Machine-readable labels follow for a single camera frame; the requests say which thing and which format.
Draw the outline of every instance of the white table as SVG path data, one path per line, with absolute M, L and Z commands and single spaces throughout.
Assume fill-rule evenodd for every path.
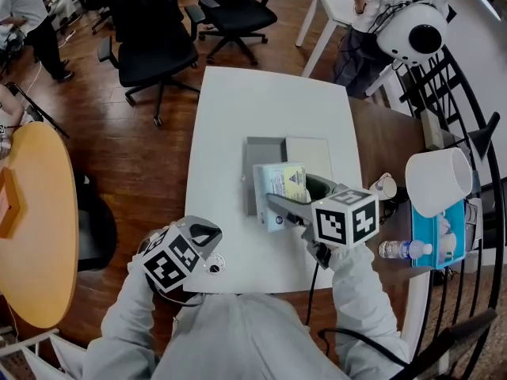
M 336 26 L 340 25 L 341 27 L 347 27 L 351 25 L 356 18 L 356 14 L 354 13 L 354 0 L 312 0 L 307 16 L 305 17 L 301 30 L 299 31 L 298 39 L 295 42 L 297 47 L 301 46 L 304 37 L 310 28 L 311 21 L 313 20 L 315 11 L 317 10 L 317 2 L 320 2 L 324 7 L 329 20 L 327 21 L 326 27 L 322 31 L 321 36 L 318 38 L 317 45 L 315 45 L 310 59 L 308 59 L 307 65 L 304 67 L 303 73 L 301 74 L 304 78 L 310 77 L 311 71 L 314 69 L 318 58 L 320 58 L 322 51 L 324 51 L 324 48 L 333 35 L 333 31 Z
M 225 260 L 218 275 L 202 272 L 184 283 L 204 293 L 279 293 L 308 290 L 315 261 L 302 229 L 268 234 L 243 210 L 246 138 L 297 136 L 327 139 L 333 179 L 361 184 L 353 119 L 345 88 L 309 78 L 259 70 L 208 66 L 200 91 L 190 156 L 186 215 L 223 231 L 215 252 Z M 331 287 L 320 270 L 316 288 Z

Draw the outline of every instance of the black pants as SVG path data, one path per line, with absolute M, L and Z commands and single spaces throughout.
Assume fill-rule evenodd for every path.
M 36 57 L 54 79 L 65 75 L 58 50 L 58 40 L 49 17 L 27 35 L 29 44 L 33 46 Z
M 376 35 L 351 28 L 344 36 L 334 64 L 334 83 L 344 86 L 350 97 L 364 98 L 364 92 L 393 62 L 377 45 Z

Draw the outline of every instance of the white robot head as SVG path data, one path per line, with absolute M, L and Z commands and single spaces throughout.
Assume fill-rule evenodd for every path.
M 447 22 L 435 7 L 425 3 L 407 6 L 378 33 L 377 44 L 389 56 L 413 67 L 442 48 Z

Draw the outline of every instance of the black and white cube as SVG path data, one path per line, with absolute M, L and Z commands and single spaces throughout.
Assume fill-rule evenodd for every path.
M 157 287 L 168 292 L 193 273 L 204 270 L 204 259 L 177 225 L 172 225 L 150 243 L 143 255 L 143 266 Z
M 379 197 L 363 188 L 347 188 L 311 204 L 315 240 L 353 248 L 379 232 Z

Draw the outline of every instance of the water bottle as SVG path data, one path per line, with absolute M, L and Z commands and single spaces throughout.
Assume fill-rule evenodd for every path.
M 379 255 L 385 259 L 419 259 L 433 251 L 431 244 L 422 241 L 384 241 L 379 245 Z

